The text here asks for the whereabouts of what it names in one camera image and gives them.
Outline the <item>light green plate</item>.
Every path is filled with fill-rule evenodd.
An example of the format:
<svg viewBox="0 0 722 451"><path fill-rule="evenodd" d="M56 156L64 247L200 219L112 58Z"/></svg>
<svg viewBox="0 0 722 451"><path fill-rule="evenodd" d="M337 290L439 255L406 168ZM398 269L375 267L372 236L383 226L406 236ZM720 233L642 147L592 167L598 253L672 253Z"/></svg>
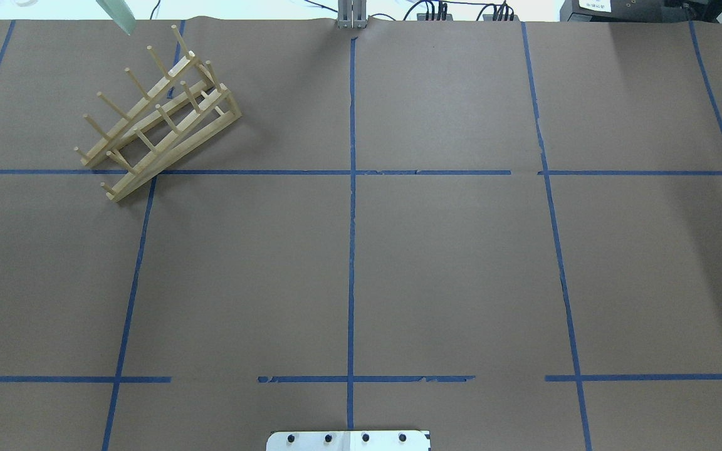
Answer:
<svg viewBox="0 0 722 451"><path fill-rule="evenodd" d="M98 6L127 35L132 35L137 27L137 18L124 0L97 0Z"/></svg>

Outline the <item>wooden dish rack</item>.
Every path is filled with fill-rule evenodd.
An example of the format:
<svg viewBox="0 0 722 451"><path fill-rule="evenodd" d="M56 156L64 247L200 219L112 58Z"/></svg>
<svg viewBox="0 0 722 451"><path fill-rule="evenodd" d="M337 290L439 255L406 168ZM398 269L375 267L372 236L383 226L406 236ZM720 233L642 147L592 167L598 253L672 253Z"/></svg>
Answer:
<svg viewBox="0 0 722 451"><path fill-rule="evenodd" d="M118 120L103 128L89 114L83 119L98 133L98 141L89 150L74 149L86 168L113 162L125 174L114 185L100 184L112 202L120 202L173 163L211 140L243 117L233 92L217 76L212 62L188 48L181 26L173 24L177 40L177 62L166 68L155 49L147 46L161 78L144 88L130 68L124 73L137 86L140 98L128 110L122 109L103 92L103 101Z"/></svg>

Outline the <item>black computer box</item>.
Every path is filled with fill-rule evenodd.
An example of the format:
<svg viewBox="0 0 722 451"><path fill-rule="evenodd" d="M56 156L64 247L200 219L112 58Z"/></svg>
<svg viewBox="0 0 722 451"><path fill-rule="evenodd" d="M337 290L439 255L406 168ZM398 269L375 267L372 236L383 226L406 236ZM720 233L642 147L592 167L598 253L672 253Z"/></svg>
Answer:
<svg viewBox="0 0 722 451"><path fill-rule="evenodd" d="M715 23L722 1L564 1L560 22Z"/></svg>

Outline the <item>aluminium frame post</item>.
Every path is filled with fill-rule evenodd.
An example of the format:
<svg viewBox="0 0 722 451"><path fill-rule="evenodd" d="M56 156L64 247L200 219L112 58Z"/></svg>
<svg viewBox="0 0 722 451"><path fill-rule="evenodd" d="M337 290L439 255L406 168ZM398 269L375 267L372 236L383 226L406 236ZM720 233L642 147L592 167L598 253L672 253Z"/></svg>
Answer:
<svg viewBox="0 0 722 451"><path fill-rule="evenodd" d="M364 29L369 23L366 0L339 0L337 2L337 28Z"/></svg>

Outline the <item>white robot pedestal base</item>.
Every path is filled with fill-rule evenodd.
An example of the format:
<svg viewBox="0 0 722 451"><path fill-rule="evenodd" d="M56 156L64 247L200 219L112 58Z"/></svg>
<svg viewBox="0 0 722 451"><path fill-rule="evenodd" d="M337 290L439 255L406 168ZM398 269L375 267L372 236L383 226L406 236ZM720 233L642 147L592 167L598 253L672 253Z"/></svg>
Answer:
<svg viewBox="0 0 722 451"><path fill-rule="evenodd" d="M417 429L284 431L270 434L266 450L431 450L429 431Z"/></svg>

